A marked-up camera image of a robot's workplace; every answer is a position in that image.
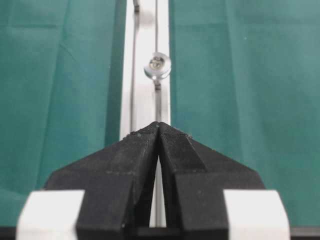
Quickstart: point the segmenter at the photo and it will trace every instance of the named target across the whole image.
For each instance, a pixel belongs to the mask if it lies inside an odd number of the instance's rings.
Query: bolt head
[[[152,79],[155,84],[160,84],[160,81],[168,77],[170,72],[171,60],[161,52],[154,52],[149,63],[144,67],[145,75]]]

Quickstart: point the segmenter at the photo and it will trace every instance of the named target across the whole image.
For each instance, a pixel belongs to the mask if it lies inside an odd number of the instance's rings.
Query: white pad
[[[30,193],[20,214],[17,240],[77,240],[76,223],[84,190]]]
[[[285,208],[275,190],[223,191],[229,240],[290,240]]]

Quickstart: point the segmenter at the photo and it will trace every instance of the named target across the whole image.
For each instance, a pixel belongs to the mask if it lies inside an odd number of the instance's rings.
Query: black foam
[[[158,123],[55,171],[46,190],[84,189],[76,229],[80,239],[123,239],[148,226],[158,160]]]
[[[168,227],[184,239],[228,239],[223,189],[264,189],[254,170],[160,124],[160,161]]]

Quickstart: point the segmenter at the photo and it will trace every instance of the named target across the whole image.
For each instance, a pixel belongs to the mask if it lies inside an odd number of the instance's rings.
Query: screw
[[[149,63],[144,67],[145,75],[152,79],[155,85],[159,85],[160,81],[169,76],[170,72],[171,60],[161,52],[153,53]]]

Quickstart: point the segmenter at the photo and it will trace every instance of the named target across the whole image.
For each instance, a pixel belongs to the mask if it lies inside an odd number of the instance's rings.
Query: green fabric
[[[320,224],[320,1],[171,0],[172,125]]]
[[[125,8],[0,1],[0,226],[53,170],[119,139]]]

